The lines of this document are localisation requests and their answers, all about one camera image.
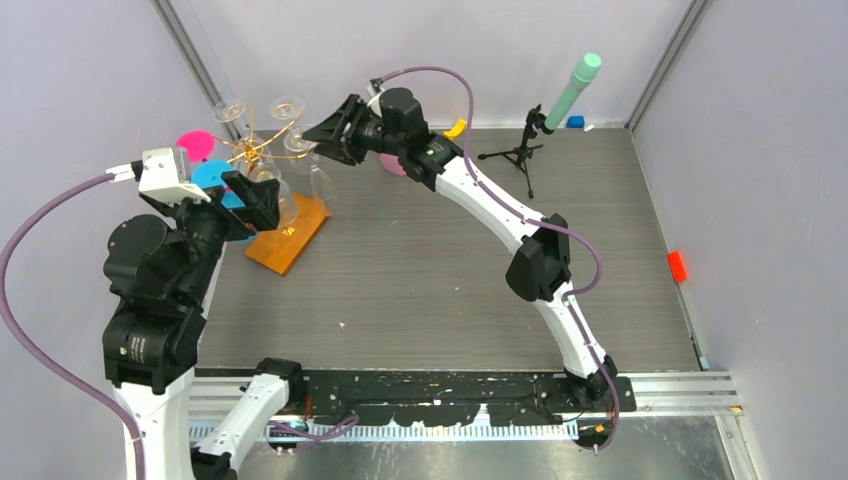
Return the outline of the short ribbed clear glass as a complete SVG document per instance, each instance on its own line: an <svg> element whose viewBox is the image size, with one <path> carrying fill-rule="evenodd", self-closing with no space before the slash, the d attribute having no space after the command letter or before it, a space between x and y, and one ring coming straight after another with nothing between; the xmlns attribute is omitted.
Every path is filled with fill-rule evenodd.
<svg viewBox="0 0 848 480"><path fill-rule="evenodd" d="M249 178L256 182L275 180L278 183L277 205L280 214L278 229L282 230L292 224L299 210L291 188L283 179L282 171L273 163L263 163L251 171Z"/></svg>

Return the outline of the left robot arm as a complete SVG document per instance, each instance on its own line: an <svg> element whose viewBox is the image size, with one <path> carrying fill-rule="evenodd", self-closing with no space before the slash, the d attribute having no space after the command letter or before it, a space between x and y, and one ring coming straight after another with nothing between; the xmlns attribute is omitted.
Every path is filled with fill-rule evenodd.
<svg viewBox="0 0 848 480"><path fill-rule="evenodd" d="M182 185L173 201L145 194L153 213L131 218L109 238L103 271L119 303L102 336L105 375L136 426L131 442L144 450L147 479L235 479L270 419L305 405L302 366L265 358L213 432L189 438L213 274L228 242L278 226L279 192L276 179L229 171L218 186Z"/></svg>

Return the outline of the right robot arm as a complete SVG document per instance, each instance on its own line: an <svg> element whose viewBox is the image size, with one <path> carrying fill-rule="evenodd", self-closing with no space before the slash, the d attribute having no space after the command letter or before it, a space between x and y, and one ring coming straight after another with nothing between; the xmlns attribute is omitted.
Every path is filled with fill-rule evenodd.
<svg viewBox="0 0 848 480"><path fill-rule="evenodd" d="M548 326L574 403L591 411L615 397L617 369L591 332L572 282L570 243L581 237L562 216L544 216L496 185L457 144L429 128L406 88L370 101L352 94L302 137L317 154L346 165L363 162L369 152L395 156L408 178L480 221L511 254L506 282Z"/></svg>

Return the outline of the tall clear wine glass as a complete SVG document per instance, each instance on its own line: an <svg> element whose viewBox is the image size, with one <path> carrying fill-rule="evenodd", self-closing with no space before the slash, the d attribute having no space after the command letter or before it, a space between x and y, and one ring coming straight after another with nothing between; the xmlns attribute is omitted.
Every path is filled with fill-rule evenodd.
<svg viewBox="0 0 848 480"><path fill-rule="evenodd" d="M338 192L331 178L321 168L320 156L315 150L317 143L304 137L310 128L308 124L292 127L285 135L284 146L295 169L309 173L312 198L327 216L333 217L338 210Z"/></svg>

